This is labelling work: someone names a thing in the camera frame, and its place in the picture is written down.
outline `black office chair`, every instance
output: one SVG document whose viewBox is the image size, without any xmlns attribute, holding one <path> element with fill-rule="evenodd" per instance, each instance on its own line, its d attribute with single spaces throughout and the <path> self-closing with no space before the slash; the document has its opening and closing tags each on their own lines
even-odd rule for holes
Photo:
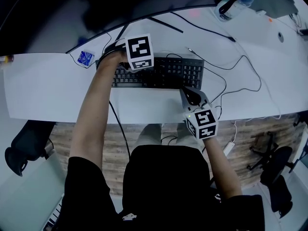
<svg viewBox="0 0 308 231">
<path fill-rule="evenodd" d="M 47 151 L 53 149 L 49 136 L 54 125 L 55 122 L 29 120 L 13 139 L 4 155 L 7 165 L 16 175 L 23 176 L 28 161 L 35 161 L 39 157 L 48 158 Z"/>
<path fill-rule="evenodd" d="M 271 209 L 273 212 L 279 211 L 280 218 L 284 217 L 292 208 L 292 196 L 287 188 L 285 180 L 281 175 L 285 166 L 294 168 L 293 163 L 288 163 L 292 154 L 292 148 L 288 146 L 278 148 L 278 145 L 273 143 L 273 134 L 270 136 L 268 148 L 265 153 L 260 153 L 251 149 L 252 152 L 263 156 L 262 159 L 253 167 L 248 166 L 249 170 L 253 170 L 256 166 L 262 165 L 263 172 L 260 176 L 260 182 L 267 186 L 270 194 Z"/>
</svg>

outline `person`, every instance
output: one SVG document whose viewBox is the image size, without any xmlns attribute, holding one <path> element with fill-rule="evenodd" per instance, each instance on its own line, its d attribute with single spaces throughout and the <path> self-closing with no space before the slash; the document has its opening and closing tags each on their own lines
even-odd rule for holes
<svg viewBox="0 0 308 231">
<path fill-rule="evenodd" d="M 243 196 L 238 176 L 216 138 L 204 140 L 221 202 L 196 140 L 178 126 L 176 146 L 161 145 L 161 126 L 140 134 L 123 179 L 123 211 L 116 213 L 102 174 L 104 133 L 120 51 L 100 63 L 74 128 L 62 208 L 53 230 L 187 227 L 264 230 L 262 198 Z"/>
</svg>

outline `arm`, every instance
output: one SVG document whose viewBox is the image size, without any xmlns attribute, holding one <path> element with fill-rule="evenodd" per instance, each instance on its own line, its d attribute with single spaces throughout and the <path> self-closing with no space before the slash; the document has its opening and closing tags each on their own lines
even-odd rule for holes
<svg viewBox="0 0 308 231">
<path fill-rule="evenodd" d="M 70 157 L 83 157 L 100 169 L 111 84 L 118 64 L 124 61 L 126 54 L 120 51 L 109 54 L 101 61 L 82 103 L 73 131 Z"/>
<path fill-rule="evenodd" d="M 242 195 L 241 184 L 216 138 L 204 140 L 217 188 L 224 199 Z"/>
</svg>

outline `floor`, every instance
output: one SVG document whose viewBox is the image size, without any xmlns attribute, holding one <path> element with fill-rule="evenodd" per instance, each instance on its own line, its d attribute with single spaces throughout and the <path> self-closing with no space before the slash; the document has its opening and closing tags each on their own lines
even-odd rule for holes
<svg viewBox="0 0 308 231">
<path fill-rule="evenodd" d="M 276 133 L 276 143 L 280 146 L 291 146 L 293 148 L 293 156 L 295 155 L 304 129 L 303 124 L 298 125 L 296 128 L 293 126 L 295 116 L 295 114 L 288 114 L 283 115 L 280 120 L 269 117 L 236 122 L 237 135 L 235 146 L 229 153 L 228 159 L 240 177 L 243 188 L 250 187 L 259 182 L 259 176 L 262 172 L 258 167 L 253 171 L 249 171 L 246 168 L 247 165 L 253 165 L 260 159 L 258 155 L 253 154 L 249 150 L 249 147 L 255 144 L 257 137 L 260 136 L 257 147 L 264 149 L 264 145 L 268 139 L 267 132 L 274 132 Z M 222 148 L 234 139 L 235 126 L 233 124 L 234 121 L 219 122 L 217 139 Z M 51 133 L 51 140 L 54 143 L 54 147 L 65 171 L 67 170 L 74 125 L 73 123 L 57 123 Z M 145 125 L 123 124 L 122 126 L 129 148 L 132 150 L 135 141 Z M 162 138 L 168 135 L 176 135 L 176 127 L 176 124 L 164 124 Z M 164 139 L 163 144 L 167 144 L 171 139 L 172 137 Z M 175 144 L 175 142 L 176 140 L 171 141 L 170 145 Z M 206 152 L 204 153 L 204 158 L 208 162 Z M 110 194 L 122 195 L 123 176 L 127 162 L 128 154 L 120 127 L 118 124 L 108 124 L 105 133 L 102 170 L 110 188 Z"/>
</svg>

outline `black keyboard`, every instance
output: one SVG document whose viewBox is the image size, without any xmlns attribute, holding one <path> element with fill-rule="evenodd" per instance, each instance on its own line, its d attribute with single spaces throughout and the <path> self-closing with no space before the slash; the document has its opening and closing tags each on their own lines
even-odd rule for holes
<svg viewBox="0 0 308 231">
<path fill-rule="evenodd" d="M 112 87 L 180 89 L 183 85 L 201 89 L 203 60 L 155 57 L 154 67 L 133 74 L 119 66 Z"/>
</svg>

